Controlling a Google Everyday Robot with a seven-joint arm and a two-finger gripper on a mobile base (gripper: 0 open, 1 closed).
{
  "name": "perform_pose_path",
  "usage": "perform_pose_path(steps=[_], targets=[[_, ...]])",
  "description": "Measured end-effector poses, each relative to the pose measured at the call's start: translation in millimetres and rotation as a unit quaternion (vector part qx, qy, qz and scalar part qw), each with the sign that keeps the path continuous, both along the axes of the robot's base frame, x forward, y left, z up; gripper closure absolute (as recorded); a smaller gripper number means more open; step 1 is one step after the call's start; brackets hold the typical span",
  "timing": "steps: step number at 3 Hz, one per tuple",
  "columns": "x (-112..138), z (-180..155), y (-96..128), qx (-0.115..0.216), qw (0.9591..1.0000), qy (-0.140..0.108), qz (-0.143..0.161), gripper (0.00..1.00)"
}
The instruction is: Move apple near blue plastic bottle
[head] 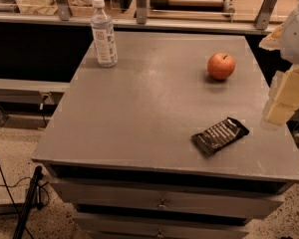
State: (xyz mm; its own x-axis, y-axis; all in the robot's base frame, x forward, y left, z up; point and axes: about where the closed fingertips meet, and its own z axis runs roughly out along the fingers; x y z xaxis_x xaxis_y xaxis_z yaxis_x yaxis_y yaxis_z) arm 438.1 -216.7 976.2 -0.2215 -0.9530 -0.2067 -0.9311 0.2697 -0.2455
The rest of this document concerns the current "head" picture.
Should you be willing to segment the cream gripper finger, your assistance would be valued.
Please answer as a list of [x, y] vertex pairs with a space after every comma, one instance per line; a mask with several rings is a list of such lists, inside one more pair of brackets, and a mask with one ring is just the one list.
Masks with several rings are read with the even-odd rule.
[[279, 50], [281, 48], [281, 36], [284, 24], [280, 24], [273, 32], [263, 38], [259, 47], [267, 51]]
[[269, 126], [284, 125], [299, 109], [299, 65], [285, 73], [277, 71], [268, 96], [262, 121]]

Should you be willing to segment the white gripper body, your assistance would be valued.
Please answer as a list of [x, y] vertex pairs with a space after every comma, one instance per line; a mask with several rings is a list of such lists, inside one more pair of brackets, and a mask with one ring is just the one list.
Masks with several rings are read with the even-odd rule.
[[281, 57], [292, 64], [299, 64], [299, 4], [283, 25], [280, 43]]

